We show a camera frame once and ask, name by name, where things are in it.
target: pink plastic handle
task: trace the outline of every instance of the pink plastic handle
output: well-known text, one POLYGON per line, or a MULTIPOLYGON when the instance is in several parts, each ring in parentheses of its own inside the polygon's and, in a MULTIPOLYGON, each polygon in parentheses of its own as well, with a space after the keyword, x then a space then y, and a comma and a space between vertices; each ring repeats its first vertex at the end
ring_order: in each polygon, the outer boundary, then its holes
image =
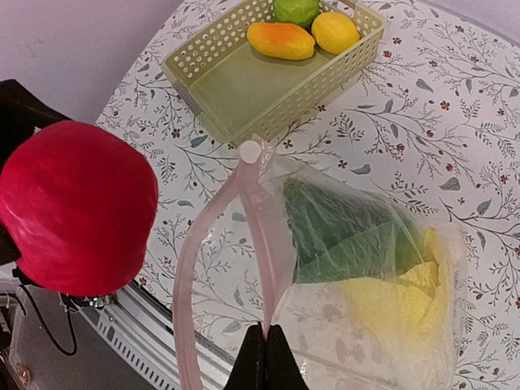
POLYGON ((193 221, 180 251, 173 286, 173 336, 180 383, 188 390, 202 390, 192 310, 193 273, 198 251, 211 225, 237 195, 236 173, 233 173, 193 221))
POLYGON ((248 219, 257 255, 264 299, 264 334, 267 335, 276 306, 293 281, 297 253, 284 214, 283 200, 259 183, 268 169, 274 148, 258 140, 262 154, 254 164, 240 161, 235 172, 192 224, 177 264, 173 288, 173 328, 182 388, 202 390, 201 370, 193 326, 192 287, 198 251, 211 225, 239 194, 248 219))
POLYGON ((257 255, 264 300, 263 331, 267 337, 276 306, 293 281, 297 252, 281 194, 274 197, 259 183, 259 176, 274 153, 265 141, 259 143, 263 149, 263 158, 252 165, 240 164, 236 173, 240 199, 257 255))

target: black cable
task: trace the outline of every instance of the black cable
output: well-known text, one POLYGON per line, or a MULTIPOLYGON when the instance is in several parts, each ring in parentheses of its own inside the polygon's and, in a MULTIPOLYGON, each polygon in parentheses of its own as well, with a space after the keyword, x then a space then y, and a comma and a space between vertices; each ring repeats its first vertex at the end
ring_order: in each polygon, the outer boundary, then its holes
POLYGON ((47 324, 46 324, 45 320, 41 316, 40 310, 38 309, 38 306, 37 306, 36 302, 34 301, 33 295, 31 295, 31 293, 27 290, 27 288, 24 285, 20 285, 20 288, 22 290, 24 290, 24 293, 27 295, 27 298, 29 298, 29 300, 31 301, 31 305, 34 308, 36 316, 40 320, 40 323, 43 326, 43 329, 44 329, 45 333, 47 333, 47 336, 50 338, 50 341, 52 341, 52 343, 59 350, 59 352, 61 352, 65 356, 69 356, 69 357, 76 355, 77 352, 78 352, 78 342, 76 340, 76 334, 74 332, 74 327, 72 326, 71 311, 69 310, 69 306, 71 305, 70 299, 69 299, 69 302, 67 303, 67 321, 68 321, 69 329, 71 331, 72 351, 68 352, 65 349, 63 349, 60 344, 58 344, 58 341, 56 341, 56 339, 54 338, 52 333, 50 333, 50 330, 47 327, 47 324))

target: lemon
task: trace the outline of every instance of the lemon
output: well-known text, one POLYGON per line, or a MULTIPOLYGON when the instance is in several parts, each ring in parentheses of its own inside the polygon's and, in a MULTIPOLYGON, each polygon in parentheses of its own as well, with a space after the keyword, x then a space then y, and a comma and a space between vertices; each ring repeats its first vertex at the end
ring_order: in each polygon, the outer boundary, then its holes
POLYGON ((312 35, 319 47, 331 54, 340 54, 361 37, 356 24, 340 12, 324 12, 312 23, 312 35))

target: mango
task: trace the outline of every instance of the mango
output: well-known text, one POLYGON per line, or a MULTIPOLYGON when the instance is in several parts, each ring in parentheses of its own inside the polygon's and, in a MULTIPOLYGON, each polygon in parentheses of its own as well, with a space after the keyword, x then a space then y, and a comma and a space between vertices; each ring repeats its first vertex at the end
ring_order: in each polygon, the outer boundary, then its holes
POLYGON ((312 35, 319 47, 341 54, 361 39, 356 24, 340 12, 324 12, 312 23, 312 35))
POLYGON ((316 45, 306 30, 290 23, 253 23, 247 39, 258 53, 274 59, 309 59, 316 45))
POLYGON ((276 21, 309 29, 319 15, 319 0, 275 0, 276 21))

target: yellow vegetable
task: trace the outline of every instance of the yellow vegetable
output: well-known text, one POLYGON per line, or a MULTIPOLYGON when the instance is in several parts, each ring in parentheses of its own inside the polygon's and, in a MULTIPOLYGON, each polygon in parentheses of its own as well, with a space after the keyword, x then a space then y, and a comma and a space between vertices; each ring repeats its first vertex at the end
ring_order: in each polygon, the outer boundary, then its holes
POLYGON ((331 54, 340 54, 361 37, 356 24, 340 12, 324 12, 312 23, 312 35, 319 47, 331 54))
POLYGON ((316 45, 306 30, 290 23, 253 23, 247 39, 257 52, 275 59, 309 59, 316 45))
POLYGON ((359 323, 390 345, 429 345, 444 330, 448 314, 448 278, 435 229, 424 236, 424 263, 393 282, 374 278, 346 280, 341 288, 359 323))

